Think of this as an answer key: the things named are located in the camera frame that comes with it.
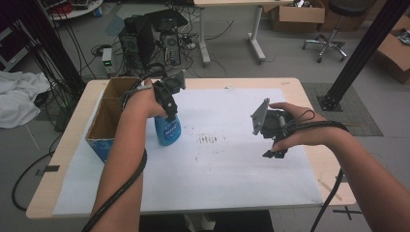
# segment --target office chair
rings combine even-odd
[[[337,23],[337,26],[333,29],[329,38],[326,38],[322,34],[316,37],[315,40],[306,40],[304,42],[303,50],[307,47],[307,44],[323,44],[324,47],[320,51],[317,57],[317,63],[322,62],[322,56],[325,51],[331,47],[334,50],[338,51],[341,55],[341,61],[344,61],[347,58],[346,53],[341,49],[344,46],[343,42],[334,42],[334,38],[339,30],[339,26],[343,21],[344,17],[357,17],[362,16],[368,9],[367,0],[329,0],[329,9],[340,15],[340,20]]]

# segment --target person's left hand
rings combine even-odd
[[[151,79],[146,79],[144,85],[152,86],[153,83]],[[128,100],[124,110],[144,113],[147,118],[156,116],[167,117],[165,110],[155,99],[154,87],[135,92]]]

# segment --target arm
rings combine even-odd
[[[141,162],[147,118],[161,115],[153,89],[135,93],[121,114],[114,143],[105,163],[94,203],[93,215],[122,186]],[[92,231],[138,231],[142,196],[142,174],[107,210]]]
[[[295,118],[307,108],[273,103]],[[310,122],[326,120],[316,114]],[[273,151],[296,145],[327,146],[336,156],[366,221],[373,231],[406,231],[410,228],[410,192],[389,173],[350,133],[337,128],[299,130],[273,146]]]

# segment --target forearm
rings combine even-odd
[[[105,163],[92,214],[135,172],[145,146],[147,116],[125,109]],[[142,175],[108,209],[93,231],[137,231],[142,195]]]
[[[353,136],[334,129],[326,144],[336,155],[373,231],[410,228],[410,193]]]

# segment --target hand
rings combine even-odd
[[[151,79],[144,81],[144,85],[152,86],[152,84]],[[167,117],[165,110],[155,99],[154,87],[135,92],[128,100],[125,110],[144,113],[147,118],[156,116]]]
[[[327,121],[322,115],[314,113],[307,107],[300,107],[287,102],[271,103],[269,106],[271,108],[283,109],[290,113],[298,124]],[[271,151],[280,151],[296,145],[327,145],[329,140],[332,139],[329,132],[334,130],[338,129],[326,127],[297,130],[291,136],[275,143]]]

